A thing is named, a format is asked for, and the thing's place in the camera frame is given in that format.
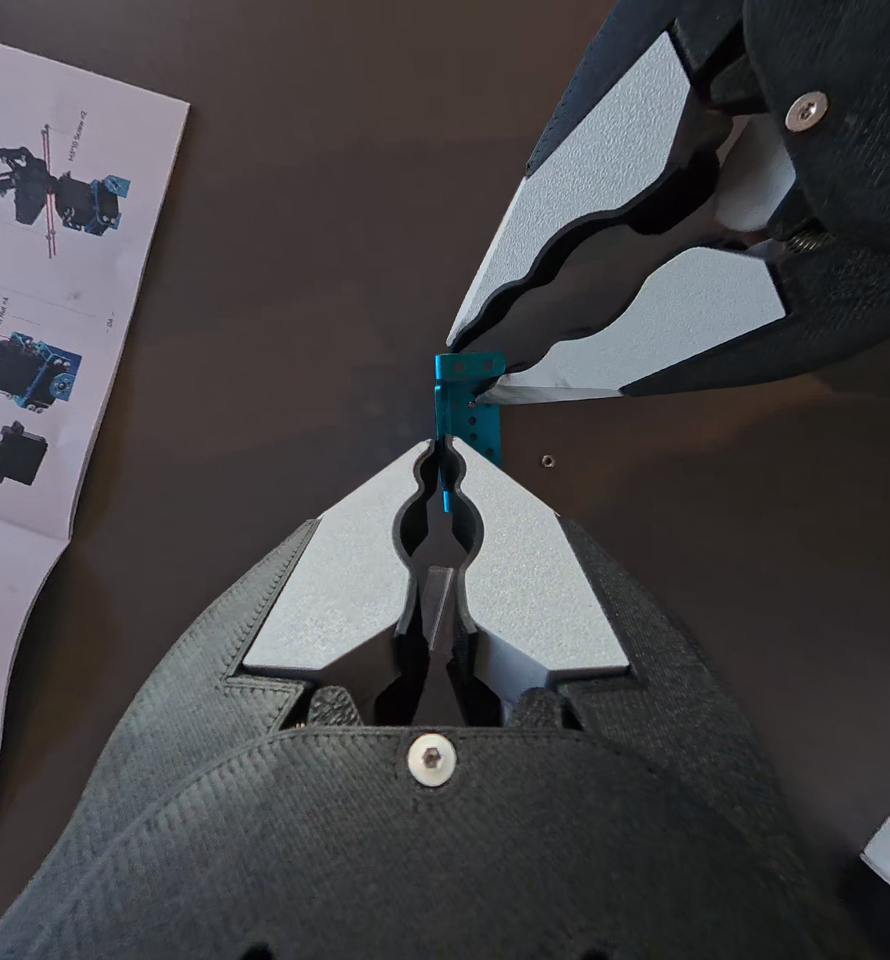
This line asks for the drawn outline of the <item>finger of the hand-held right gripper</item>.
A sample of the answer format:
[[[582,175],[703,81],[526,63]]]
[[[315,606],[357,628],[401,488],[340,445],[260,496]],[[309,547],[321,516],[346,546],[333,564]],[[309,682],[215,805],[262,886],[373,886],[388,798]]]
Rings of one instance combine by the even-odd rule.
[[[609,226],[697,157],[712,157],[709,119],[670,31],[631,66],[531,173],[505,211],[447,338],[455,350],[548,282],[583,229]]]
[[[504,374],[492,404],[616,398],[624,387],[785,317],[765,261],[692,247],[655,270],[609,325],[562,341],[534,366]]]

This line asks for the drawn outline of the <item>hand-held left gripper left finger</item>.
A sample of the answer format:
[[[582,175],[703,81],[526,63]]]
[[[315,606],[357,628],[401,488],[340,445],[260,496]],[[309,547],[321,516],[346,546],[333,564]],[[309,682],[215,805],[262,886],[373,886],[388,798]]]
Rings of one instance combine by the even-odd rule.
[[[427,536],[435,442],[417,443],[318,518],[246,653],[247,671],[402,671]]]

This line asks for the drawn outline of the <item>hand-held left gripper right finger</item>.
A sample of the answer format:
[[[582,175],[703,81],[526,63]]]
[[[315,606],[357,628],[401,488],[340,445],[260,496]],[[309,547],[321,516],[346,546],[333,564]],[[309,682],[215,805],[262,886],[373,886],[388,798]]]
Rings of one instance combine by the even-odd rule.
[[[462,439],[455,506],[472,508],[463,612],[475,676],[491,689],[551,688],[630,662],[558,514]]]

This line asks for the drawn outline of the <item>clear nut bag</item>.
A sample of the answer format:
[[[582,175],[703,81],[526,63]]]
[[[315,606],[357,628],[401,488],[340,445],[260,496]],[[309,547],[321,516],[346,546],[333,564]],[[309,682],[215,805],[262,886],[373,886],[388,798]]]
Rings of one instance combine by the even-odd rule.
[[[430,656],[451,655],[454,643],[455,569],[432,565],[422,592],[423,634]]]

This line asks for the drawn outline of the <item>blue metal bracket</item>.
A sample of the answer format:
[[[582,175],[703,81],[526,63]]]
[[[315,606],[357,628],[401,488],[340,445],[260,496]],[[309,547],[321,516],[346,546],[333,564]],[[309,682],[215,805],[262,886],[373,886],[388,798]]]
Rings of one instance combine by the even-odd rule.
[[[495,350],[435,357],[436,448],[446,513],[451,512],[455,483],[463,470],[463,461],[454,448],[457,440],[501,467],[499,405],[481,397],[505,369],[503,354]],[[467,403],[473,397],[477,397],[477,406],[470,410]]]

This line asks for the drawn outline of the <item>white instruction booklet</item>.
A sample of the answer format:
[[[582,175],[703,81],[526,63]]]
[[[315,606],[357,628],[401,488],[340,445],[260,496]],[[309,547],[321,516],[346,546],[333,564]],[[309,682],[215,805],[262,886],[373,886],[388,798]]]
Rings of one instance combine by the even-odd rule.
[[[0,44],[0,751],[67,548],[188,104]]]

